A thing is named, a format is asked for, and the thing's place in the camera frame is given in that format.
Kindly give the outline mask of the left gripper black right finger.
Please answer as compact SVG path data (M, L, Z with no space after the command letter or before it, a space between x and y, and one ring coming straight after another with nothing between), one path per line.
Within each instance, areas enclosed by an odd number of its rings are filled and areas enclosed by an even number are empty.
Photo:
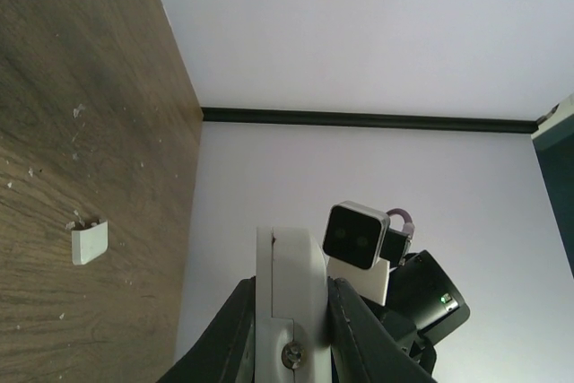
M329 341L336 382L432 382L344 279L329 280Z

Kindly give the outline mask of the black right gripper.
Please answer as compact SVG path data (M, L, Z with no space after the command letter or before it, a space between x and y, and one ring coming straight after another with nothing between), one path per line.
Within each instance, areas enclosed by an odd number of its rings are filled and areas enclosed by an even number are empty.
M419 333L413 321L392 309L373 301L367 306L402 351L432 376L437 352L431 340Z

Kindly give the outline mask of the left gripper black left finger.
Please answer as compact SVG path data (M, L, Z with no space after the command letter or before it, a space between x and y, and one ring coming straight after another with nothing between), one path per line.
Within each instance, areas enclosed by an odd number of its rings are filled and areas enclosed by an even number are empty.
M255 381L256 279L241 280L199 339L160 382Z

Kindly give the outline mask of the white remote control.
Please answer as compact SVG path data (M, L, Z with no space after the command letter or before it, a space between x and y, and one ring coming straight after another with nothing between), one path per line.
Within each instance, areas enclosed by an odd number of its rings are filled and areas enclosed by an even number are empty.
M257 229L255 381L330 382L327 274L308 230Z

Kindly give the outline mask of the white battery cover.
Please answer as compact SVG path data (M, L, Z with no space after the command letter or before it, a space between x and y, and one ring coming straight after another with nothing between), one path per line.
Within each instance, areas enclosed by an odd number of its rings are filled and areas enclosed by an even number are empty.
M72 262L87 265L103 255L109 248L109 224L98 220L90 225L71 222Z

